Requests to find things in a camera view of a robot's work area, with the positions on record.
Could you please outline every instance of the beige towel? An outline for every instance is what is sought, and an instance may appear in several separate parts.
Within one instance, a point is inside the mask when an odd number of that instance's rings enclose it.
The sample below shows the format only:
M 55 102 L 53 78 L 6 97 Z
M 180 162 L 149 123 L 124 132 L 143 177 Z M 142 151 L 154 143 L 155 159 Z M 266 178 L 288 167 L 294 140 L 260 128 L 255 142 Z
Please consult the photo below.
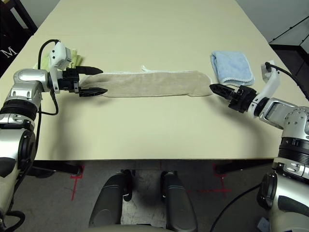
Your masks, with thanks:
M 102 73 L 86 77 L 81 87 L 100 87 L 108 91 L 106 97 L 159 97 L 189 95 L 191 97 L 212 94 L 211 80 L 198 71 L 150 71 Z

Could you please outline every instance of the green cloth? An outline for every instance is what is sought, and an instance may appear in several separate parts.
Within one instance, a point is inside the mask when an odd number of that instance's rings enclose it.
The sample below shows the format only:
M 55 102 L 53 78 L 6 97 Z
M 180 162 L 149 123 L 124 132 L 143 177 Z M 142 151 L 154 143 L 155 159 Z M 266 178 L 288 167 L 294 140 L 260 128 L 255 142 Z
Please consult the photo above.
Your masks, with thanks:
M 80 66 L 83 58 L 77 54 L 77 49 L 71 49 L 72 61 L 68 64 L 68 68 L 75 68 L 75 66 Z M 38 68 L 38 63 L 36 63 L 33 67 L 34 69 Z M 41 69 L 45 69 L 49 72 L 49 54 L 45 54 L 41 59 Z

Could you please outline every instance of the blue towel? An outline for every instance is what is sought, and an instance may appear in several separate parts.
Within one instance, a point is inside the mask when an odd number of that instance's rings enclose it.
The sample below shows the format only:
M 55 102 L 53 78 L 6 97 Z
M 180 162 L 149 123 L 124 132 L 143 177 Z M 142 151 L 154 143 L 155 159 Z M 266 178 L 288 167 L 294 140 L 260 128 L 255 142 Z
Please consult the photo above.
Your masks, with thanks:
M 223 85 L 250 86 L 254 76 L 247 58 L 242 52 L 214 51 L 211 64 L 219 82 Z

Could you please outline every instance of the letter m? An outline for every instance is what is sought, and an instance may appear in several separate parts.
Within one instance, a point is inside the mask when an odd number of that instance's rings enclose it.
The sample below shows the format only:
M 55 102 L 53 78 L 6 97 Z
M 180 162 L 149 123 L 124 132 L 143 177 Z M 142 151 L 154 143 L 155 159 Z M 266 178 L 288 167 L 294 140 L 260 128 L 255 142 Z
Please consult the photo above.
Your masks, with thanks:
M 4 50 L 0 50 L 0 52 L 2 52 L 4 55 L 6 55 L 7 58 L 10 58 L 13 55 L 17 55 L 17 53 L 11 49 L 11 47 L 8 47 L 9 51 L 4 51 Z

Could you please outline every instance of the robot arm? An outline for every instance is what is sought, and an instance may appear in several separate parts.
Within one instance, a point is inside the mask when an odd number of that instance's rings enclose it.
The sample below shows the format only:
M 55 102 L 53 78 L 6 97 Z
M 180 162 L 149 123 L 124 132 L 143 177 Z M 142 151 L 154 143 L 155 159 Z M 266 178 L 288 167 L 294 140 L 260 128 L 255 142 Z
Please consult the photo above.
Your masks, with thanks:
M 272 232 L 302 232 L 309 228 L 309 107 L 270 98 L 279 86 L 279 72 L 262 65 L 266 87 L 260 94 L 240 86 L 237 92 L 221 84 L 214 93 L 230 100 L 229 107 L 283 130 L 273 173 L 264 176 L 257 201 L 270 211 Z
M 98 74 L 102 71 L 82 66 L 64 71 L 70 62 L 70 50 L 58 42 L 50 53 L 50 73 L 46 70 L 23 69 L 14 74 L 14 85 L 0 109 L 0 229 L 4 228 L 4 217 L 12 207 L 14 192 L 36 156 L 33 130 L 36 114 L 41 113 L 42 92 L 50 91 L 53 96 L 54 93 L 67 90 L 85 97 L 107 91 L 102 88 L 80 88 L 80 73 Z

